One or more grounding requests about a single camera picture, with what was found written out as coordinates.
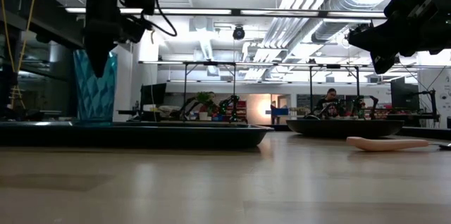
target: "metal frame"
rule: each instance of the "metal frame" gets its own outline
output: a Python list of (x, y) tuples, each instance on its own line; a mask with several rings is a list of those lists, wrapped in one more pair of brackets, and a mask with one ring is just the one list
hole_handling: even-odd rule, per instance
[[(198, 65), (204, 65), (204, 66), (224, 66), (225, 68), (227, 68), (226, 66), (233, 66), (234, 67), (234, 71), (233, 73), (230, 71), (229, 68), (227, 68), (227, 70), (233, 75), (233, 95), (235, 95), (235, 90), (236, 90), (236, 72), (237, 72), (237, 65), (235, 62), (215, 62), (215, 61), (202, 61), (202, 62), (198, 62), (198, 61), (186, 61), (183, 62), (183, 64), (185, 65), (185, 79), (184, 81), (184, 90), (183, 90), (183, 103), (186, 102), (186, 88), (187, 88), (187, 77), (188, 75), (198, 66)], [(188, 72), (188, 65), (194, 65), (194, 67)], [(185, 117), (185, 111), (186, 111), (186, 106), (183, 107), (183, 122), (186, 121), (186, 117)]]
[[(314, 103), (313, 103), (313, 76), (315, 76), (315, 75), (312, 75), (311, 72), (313, 70), (313, 67), (316, 67), (316, 66), (322, 68), (323, 65), (312, 65), (312, 66), (309, 66), (309, 72), (310, 72), (310, 111), (313, 111), (313, 106), (314, 106)], [(356, 80), (357, 80), (357, 96), (359, 97), (360, 96), (360, 79), (359, 79), (359, 71), (360, 71), (360, 69), (359, 69), (359, 66), (350, 66), (350, 65), (343, 65), (342, 66), (342, 65), (340, 65), (340, 67), (346, 68), (347, 71), (350, 72), (352, 74), (352, 76), (354, 76), (356, 78)], [(354, 73), (352, 73), (349, 68), (355, 68), (356, 75)]]

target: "rope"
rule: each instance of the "rope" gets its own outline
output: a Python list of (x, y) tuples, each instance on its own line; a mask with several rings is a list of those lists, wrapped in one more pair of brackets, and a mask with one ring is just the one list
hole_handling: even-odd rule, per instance
[[(31, 23), (32, 15), (33, 15), (33, 8), (35, 7), (35, 1), (36, 0), (31, 1), (30, 15), (28, 16), (27, 29), (25, 31), (25, 34), (28, 33), (28, 31), (30, 30), (30, 23)], [(18, 63), (18, 67), (16, 70), (16, 65), (14, 64), (13, 53), (11, 52), (11, 43), (10, 43), (9, 34), (8, 34), (8, 21), (6, 19), (5, 0), (1, 0), (1, 10), (3, 13), (3, 17), (4, 17), (5, 36), (6, 36), (6, 43), (7, 43), (7, 47), (8, 47), (9, 58), (11, 60), (11, 67), (13, 69), (13, 73), (17, 72), (17, 74), (18, 74), (20, 72), (20, 67), (22, 66), (22, 62), (23, 62), (23, 56), (25, 54), (25, 47), (27, 45), (27, 36), (25, 36), (25, 38), (23, 40), (22, 51), (20, 53), (19, 63)], [(23, 103), (23, 100), (22, 100), (22, 92), (20, 91), (18, 84), (13, 87), (13, 93), (12, 93), (13, 98), (11, 100), (11, 106), (12, 106), (11, 108), (14, 108), (14, 100), (16, 99), (14, 96), (16, 95), (16, 90), (18, 91), (20, 103), (22, 104), (22, 107), (25, 109), (25, 104)]]

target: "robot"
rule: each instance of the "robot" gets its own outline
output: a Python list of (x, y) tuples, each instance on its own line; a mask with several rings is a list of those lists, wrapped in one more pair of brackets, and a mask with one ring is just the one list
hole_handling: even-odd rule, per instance
[(391, 0), (384, 14), (385, 23), (360, 25), (347, 37), (351, 45), (370, 51), (376, 73), (387, 72), (398, 53), (436, 55), (451, 48), (451, 0)]

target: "security camera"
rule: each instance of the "security camera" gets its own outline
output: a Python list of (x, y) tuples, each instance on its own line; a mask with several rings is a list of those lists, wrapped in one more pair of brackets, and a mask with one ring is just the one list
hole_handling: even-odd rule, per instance
[(242, 29), (242, 26), (235, 26), (235, 30), (233, 30), (233, 39), (241, 40), (245, 38), (245, 30)]

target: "computer monitor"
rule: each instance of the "computer monitor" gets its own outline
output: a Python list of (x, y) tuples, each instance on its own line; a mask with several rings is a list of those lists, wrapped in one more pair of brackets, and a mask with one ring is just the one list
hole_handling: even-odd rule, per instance
[(419, 95), (412, 95), (419, 91), (417, 85), (405, 83), (404, 78), (392, 80), (390, 85), (393, 108), (405, 108), (416, 111), (420, 109)]
[(141, 105), (163, 104), (165, 93), (166, 93), (166, 83), (147, 86), (143, 85), (141, 86)]

